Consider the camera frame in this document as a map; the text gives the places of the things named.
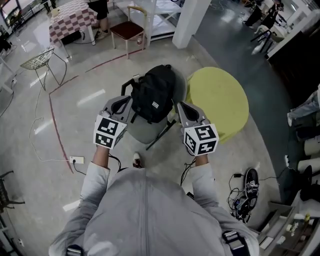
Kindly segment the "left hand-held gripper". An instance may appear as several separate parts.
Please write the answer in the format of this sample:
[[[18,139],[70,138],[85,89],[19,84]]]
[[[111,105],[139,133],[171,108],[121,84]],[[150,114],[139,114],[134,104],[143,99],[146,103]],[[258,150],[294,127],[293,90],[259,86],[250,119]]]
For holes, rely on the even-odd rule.
[[[112,150],[127,130],[132,97],[122,95],[107,101],[94,123],[93,143]]]

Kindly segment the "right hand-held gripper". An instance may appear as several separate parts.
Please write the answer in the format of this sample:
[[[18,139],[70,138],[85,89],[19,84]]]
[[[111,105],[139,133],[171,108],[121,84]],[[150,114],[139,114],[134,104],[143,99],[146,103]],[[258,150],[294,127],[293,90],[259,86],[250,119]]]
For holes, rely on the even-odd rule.
[[[182,125],[183,143],[193,156],[213,153],[219,142],[216,126],[198,106],[181,101],[177,111]]]

